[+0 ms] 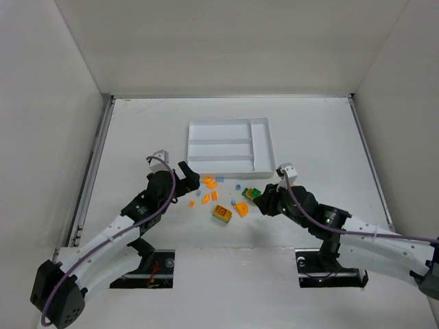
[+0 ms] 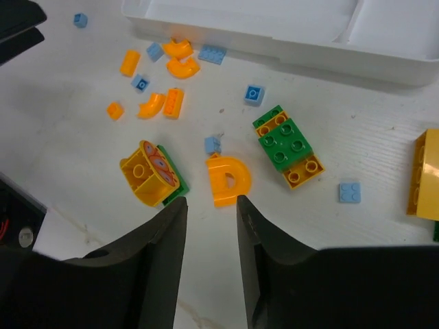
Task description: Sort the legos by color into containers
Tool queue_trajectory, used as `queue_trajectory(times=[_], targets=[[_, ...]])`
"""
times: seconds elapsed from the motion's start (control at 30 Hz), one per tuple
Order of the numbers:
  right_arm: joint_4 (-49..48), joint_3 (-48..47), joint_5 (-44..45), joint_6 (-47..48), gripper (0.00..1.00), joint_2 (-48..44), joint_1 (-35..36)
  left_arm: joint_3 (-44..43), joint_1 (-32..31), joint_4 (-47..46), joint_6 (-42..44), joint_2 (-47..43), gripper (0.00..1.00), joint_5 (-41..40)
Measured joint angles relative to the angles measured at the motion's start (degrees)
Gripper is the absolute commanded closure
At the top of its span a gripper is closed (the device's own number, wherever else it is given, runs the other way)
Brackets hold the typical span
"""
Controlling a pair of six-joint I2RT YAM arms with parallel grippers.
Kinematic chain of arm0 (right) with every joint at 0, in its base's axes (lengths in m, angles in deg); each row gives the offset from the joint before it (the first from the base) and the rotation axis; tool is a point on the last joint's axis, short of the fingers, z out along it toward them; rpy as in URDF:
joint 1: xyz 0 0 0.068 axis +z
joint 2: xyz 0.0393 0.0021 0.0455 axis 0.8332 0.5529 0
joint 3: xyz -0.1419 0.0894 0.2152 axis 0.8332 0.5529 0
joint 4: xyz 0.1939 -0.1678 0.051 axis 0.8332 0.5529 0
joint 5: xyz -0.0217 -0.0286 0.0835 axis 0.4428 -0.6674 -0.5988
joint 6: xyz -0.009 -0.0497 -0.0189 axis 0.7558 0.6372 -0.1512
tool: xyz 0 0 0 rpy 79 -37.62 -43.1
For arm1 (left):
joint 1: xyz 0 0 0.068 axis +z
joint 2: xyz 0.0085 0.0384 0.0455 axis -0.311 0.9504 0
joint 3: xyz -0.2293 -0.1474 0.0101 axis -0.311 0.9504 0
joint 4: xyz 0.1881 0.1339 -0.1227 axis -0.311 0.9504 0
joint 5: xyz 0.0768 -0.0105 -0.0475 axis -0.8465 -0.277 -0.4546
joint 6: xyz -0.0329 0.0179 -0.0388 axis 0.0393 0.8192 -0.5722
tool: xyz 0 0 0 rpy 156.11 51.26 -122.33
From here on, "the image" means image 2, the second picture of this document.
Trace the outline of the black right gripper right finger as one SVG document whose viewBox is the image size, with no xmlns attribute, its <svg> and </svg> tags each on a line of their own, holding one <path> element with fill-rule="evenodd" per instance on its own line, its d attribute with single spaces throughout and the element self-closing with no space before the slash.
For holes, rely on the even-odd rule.
<svg viewBox="0 0 439 329">
<path fill-rule="evenodd" d="M 249 328 L 437 328 L 436 246 L 314 249 L 244 195 L 237 234 Z"/>
</svg>

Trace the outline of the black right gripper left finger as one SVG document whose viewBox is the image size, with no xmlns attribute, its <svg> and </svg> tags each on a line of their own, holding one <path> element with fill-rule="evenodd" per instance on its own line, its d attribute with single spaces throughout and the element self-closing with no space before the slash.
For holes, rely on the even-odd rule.
<svg viewBox="0 0 439 329">
<path fill-rule="evenodd" d="M 81 258 L 1 250 L 2 328 L 172 328 L 188 205 Z"/>
</svg>

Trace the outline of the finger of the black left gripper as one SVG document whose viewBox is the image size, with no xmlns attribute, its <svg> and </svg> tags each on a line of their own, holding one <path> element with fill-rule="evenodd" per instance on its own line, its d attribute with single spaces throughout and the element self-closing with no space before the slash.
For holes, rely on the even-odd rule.
<svg viewBox="0 0 439 329">
<path fill-rule="evenodd" d="M 1 65 L 44 41 L 37 27 L 46 20 L 34 1 L 1 0 Z"/>
</svg>

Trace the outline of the yellow rounded ladybug brick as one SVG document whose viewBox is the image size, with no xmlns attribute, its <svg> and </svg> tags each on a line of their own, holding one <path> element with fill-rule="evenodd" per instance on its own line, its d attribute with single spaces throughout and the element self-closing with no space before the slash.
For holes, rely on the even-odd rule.
<svg viewBox="0 0 439 329">
<path fill-rule="evenodd" d="M 128 158 L 119 163 L 134 195 L 145 205 L 156 207 L 180 187 L 174 168 L 155 144 L 142 140 Z"/>
</svg>

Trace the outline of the yellow long duplo brick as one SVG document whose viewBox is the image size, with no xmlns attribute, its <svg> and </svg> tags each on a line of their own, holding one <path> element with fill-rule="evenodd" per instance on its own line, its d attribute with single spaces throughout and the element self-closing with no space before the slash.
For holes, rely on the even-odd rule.
<svg viewBox="0 0 439 329">
<path fill-rule="evenodd" d="M 260 146 L 292 190 L 325 171 L 300 128 L 280 105 L 252 124 Z"/>
</svg>

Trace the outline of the yellow large duplo brick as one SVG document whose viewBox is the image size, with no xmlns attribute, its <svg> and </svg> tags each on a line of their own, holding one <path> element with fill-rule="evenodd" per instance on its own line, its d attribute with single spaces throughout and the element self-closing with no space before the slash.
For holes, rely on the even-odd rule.
<svg viewBox="0 0 439 329">
<path fill-rule="evenodd" d="M 438 129 L 427 129 L 414 143 L 406 214 L 438 221 Z"/>
</svg>

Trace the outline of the green square duplo brick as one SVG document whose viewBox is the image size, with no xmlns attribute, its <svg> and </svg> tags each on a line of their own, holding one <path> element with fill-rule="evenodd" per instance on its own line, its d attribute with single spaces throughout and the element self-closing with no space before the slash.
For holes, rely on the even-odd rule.
<svg viewBox="0 0 439 329">
<path fill-rule="evenodd" d="M 313 148 L 292 119 L 259 138 L 277 171 L 285 171 L 313 154 Z"/>
</svg>

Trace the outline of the green numbered duplo brick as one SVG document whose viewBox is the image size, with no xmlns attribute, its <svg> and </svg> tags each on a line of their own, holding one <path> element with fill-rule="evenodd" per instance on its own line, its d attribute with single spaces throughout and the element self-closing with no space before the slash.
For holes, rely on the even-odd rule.
<svg viewBox="0 0 439 329">
<path fill-rule="evenodd" d="M 439 242 L 439 221 L 436 221 L 434 224 L 434 231 L 433 231 L 433 237 L 434 242 Z"/>
</svg>

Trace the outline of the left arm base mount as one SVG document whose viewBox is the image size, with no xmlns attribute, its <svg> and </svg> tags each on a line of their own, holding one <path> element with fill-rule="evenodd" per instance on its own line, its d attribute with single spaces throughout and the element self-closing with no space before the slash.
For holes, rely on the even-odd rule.
<svg viewBox="0 0 439 329">
<path fill-rule="evenodd" d="M 1 173 L 1 247 L 30 251 L 47 207 Z"/>
</svg>

